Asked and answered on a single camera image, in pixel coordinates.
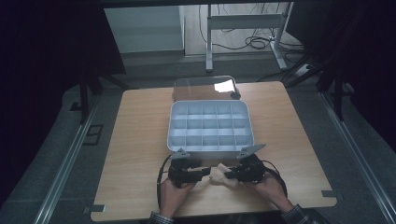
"metal frame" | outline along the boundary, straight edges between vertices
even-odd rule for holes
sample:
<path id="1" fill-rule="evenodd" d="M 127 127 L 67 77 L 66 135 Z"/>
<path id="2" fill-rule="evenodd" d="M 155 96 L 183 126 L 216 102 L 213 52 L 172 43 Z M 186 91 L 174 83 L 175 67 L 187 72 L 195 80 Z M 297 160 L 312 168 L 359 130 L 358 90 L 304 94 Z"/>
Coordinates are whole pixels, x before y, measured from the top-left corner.
<path id="1" fill-rule="evenodd" d="M 35 217 L 34 224 L 47 224 L 50 223 L 50 218 L 52 217 L 55 206 L 61 197 L 62 191 L 64 190 L 64 185 L 70 175 L 73 165 L 78 156 L 79 150 L 83 143 L 84 137 L 90 128 L 91 122 L 93 120 L 94 114 L 96 112 L 97 106 L 99 105 L 100 95 L 94 95 L 92 97 L 91 111 L 88 114 L 87 119 L 78 128 L 78 133 L 73 140 L 72 145 L 67 151 L 64 157 L 58 173 L 56 174 L 46 198 L 44 199 L 41 207 Z"/>
<path id="2" fill-rule="evenodd" d="M 207 5 L 207 41 L 206 41 L 206 71 L 213 71 L 212 31 L 220 29 L 255 29 L 255 28 L 278 28 L 274 41 L 271 41 L 271 49 L 281 70 L 286 70 L 285 60 L 279 51 L 279 42 L 285 30 L 289 16 L 291 2 L 288 2 L 283 13 L 264 15 L 226 15 L 212 16 L 211 5 Z"/>
<path id="3" fill-rule="evenodd" d="M 333 104 L 329 93 L 319 92 L 318 96 L 323 101 L 323 104 L 325 104 L 325 107 L 330 115 L 330 118 L 332 119 L 332 122 L 334 123 L 338 132 L 341 134 L 341 137 L 346 144 L 350 156 L 352 157 L 353 161 L 361 172 L 361 176 L 363 177 L 364 182 L 366 182 L 367 187 L 372 192 L 385 219 L 389 224 L 396 223 L 396 208 L 393 204 L 392 199 L 389 197 L 388 193 L 386 192 L 385 188 L 382 186 L 378 178 L 376 178 L 374 171 L 370 167 L 364 155 L 361 153 L 361 149 L 355 142 L 355 139 L 349 132 L 349 129 L 347 128 L 345 123 L 341 121 L 332 110 Z"/>

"wrist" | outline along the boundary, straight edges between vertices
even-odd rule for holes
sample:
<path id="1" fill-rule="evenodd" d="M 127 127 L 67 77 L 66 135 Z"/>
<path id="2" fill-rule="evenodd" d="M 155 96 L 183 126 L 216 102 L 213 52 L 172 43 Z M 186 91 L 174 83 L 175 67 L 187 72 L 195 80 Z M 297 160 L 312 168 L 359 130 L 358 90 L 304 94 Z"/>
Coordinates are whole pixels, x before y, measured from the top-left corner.
<path id="1" fill-rule="evenodd" d="M 287 213 L 293 208 L 293 204 L 286 197 L 272 200 L 272 203 L 279 209 L 281 213 Z"/>
<path id="2" fill-rule="evenodd" d="M 163 217 L 173 218 L 175 212 L 167 209 L 161 209 L 160 215 Z"/>

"sleeve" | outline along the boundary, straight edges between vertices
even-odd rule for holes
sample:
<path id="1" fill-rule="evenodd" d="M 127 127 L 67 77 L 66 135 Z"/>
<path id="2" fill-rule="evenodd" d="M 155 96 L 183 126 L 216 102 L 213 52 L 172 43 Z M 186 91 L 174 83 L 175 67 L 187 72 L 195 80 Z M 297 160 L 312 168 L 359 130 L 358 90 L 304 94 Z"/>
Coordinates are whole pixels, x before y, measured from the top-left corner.
<path id="1" fill-rule="evenodd" d="M 161 216 L 158 213 L 151 212 L 151 216 L 149 217 L 148 224 L 173 224 L 173 219 L 169 217 Z"/>
<path id="2" fill-rule="evenodd" d="M 288 213 L 282 214 L 282 217 L 288 224 L 316 223 L 303 211 L 299 204 L 295 205 Z"/>

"table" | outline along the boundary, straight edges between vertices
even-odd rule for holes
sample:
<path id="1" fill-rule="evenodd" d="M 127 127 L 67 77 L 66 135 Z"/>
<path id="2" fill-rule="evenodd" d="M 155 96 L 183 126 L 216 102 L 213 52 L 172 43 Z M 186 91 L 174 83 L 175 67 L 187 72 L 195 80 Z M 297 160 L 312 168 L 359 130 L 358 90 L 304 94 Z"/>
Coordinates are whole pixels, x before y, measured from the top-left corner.
<path id="1" fill-rule="evenodd" d="M 255 143 L 267 145 L 257 155 L 279 170 L 289 186 L 290 200 L 302 207 L 335 205 L 335 198 L 322 195 L 323 190 L 332 188 L 283 84 L 263 82 L 236 87 L 241 100 L 247 103 Z M 166 137 L 172 93 L 173 88 L 161 88 L 123 94 L 94 201 L 106 209 L 92 212 L 92 220 L 144 219 L 149 218 L 151 211 L 159 211 L 156 178 L 163 160 L 170 154 Z M 235 189 L 213 186 L 206 176 L 189 194 L 176 217 L 275 209 L 243 185 Z"/>

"wire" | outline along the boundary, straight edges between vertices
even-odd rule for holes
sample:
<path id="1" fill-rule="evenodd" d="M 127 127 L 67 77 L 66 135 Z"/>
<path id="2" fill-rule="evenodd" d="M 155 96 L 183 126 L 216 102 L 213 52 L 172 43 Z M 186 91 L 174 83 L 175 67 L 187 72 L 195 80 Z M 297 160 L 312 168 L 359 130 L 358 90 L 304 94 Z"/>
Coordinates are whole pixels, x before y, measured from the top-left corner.
<path id="1" fill-rule="evenodd" d="M 298 54 L 298 53 L 300 53 L 300 52 L 285 53 L 285 59 L 286 59 L 287 61 L 291 62 L 291 63 L 297 63 L 297 62 L 299 62 L 300 60 L 298 60 L 298 61 L 293 61 L 293 60 L 291 60 L 290 58 L 288 58 L 288 55 L 289 55 L 289 54 Z"/>
<path id="2" fill-rule="evenodd" d="M 254 8 L 256 8 L 256 7 L 258 7 L 258 6 L 259 6 L 259 4 L 256 3 L 256 5 L 254 5 Z M 250 14 L 253 12 L 254 8 L 250 10 Z"/>
<path id="3" fill-rule="evenodd" d="M 224 5 L 223 5 L 223 9 L 224 9 L 224 11 L 228 14 L 228 11 L 225 9 L 225 6 L 224 6 Z M 200 32 L 201 32 L 201 37 L 202 37 L 202 39 L 205 41 L 205 43 L 207 43 L 206 39 L 204 38 L 204 33 L 203 33 L 203 31 L 202 31 L 201 5 L 198 7 L 198 15 L 199 15 L 199 29 L 200 29 Z M 227 33 L 227 32 L 231 32 L 231 31 L 233 31 L 233 30 L 234 30 L 234 29 L 232 29 L 232 30 L 226 30 L 226 31 L 221 30 L 221 31 L 222 31 L 223 33 Z M 251 46 L 253 49 L 265 49 L 265 48 L 269 45 L 270 40 L 269 40 L 268 38 L 256 36 L 257 33 L 258 33 L 258 29 L 255 29 L 255 30 L 253 31 L 253 34 L 245 39 L 245 46 L 242 46 L 242 47 L 239 47 L 239 48 L 230 48 L 230 47 L 223 46 L 223 45 L 220 45 L 220 44 L 215 44 L 215 43 L 212 43 L 212 45 L 213 45 L 213 46 L 218 46 L 218 47 L 221 47 L 221 48 L 225 48 L 225 49 L 231 49 L 231 50 L 244 49 L 244 48 L 247 48 L 247 47 L 249 47 L 249 46 Z"/>
<path id="4" fill-rule="evenodd" d="M 279 171 L 276 169 L 276 167 L 270 161 L 264 161 L 264 162 L 270 163 L 274 167 L 274 169 L 277 172 L 277 174 L 279 175 Z"/>
<path id="5" fill-rule="evenodd" d="M 256 82 L 260 82 L 260 81 L 262 81 L 263 79 L 265 79 L 265 78 L 268 78 L 268 77 L 272 77 L 272 76 L 276 76 L 276 75 L 282 75 L 282 74 L 287 74 L 288 72 L 290 72 L 290 71 L 292 71 L 293 69 L 295 69 L 296 67 L 298 67 L 298 66 L 300 66 L 301 64 L 303 64 L 306 60 L 305 60 L 305 56 L 306 55 L 309 55 L 309 54 L 305 54 L 303 57 L 301 57 L 300 58 L 300 60 L 298 60 L 291 68 L 289 68 L 289 69 L 287 69 L 287 70 L 285 70 L 285 71 L 281 71 L 281 72 L 278 72 L 278 73 L 273 73 L 273 74 L 270 74 L 270 75 L 267 75 L 267 76 L 264 76 L 264 77 L 261 77 L 261 78 L 259 78 Z M 285 76 L 283 76 L 282 78 L 281 78 L 281 82 L 284 82 L 284 80 L 285 80 Z"/>
<path id="6" fill-rule="evenodd" d="M 297 47 L 303 46 L 303 44 L 295 45 L 295 44 L 287 44 L 287 43 L 282 43 L 282 42 L 279 42 L 279 43 L 283 44 L 283 45 L 287 45 L 287 46 L 297 46 Z"/>
<path id="7" fill-rule="evenodd" d="M 276 13 L 279 10 L 280 2 L 277 3 Z"/>
<path id="8" fill-rule="evenodd" d="M 158 173 L 157 177 L 157 202 L 158 202 L 158 207 L 161 209 L 161 180 L 163 179 L 163 167 L 165 164 L 168 162 L 169 158 L 171 158 L 172 155 L 169 155 L 166 157 L 166 159 L 163 161 L 163 165 L 160 168 L 160 172 Z"/>

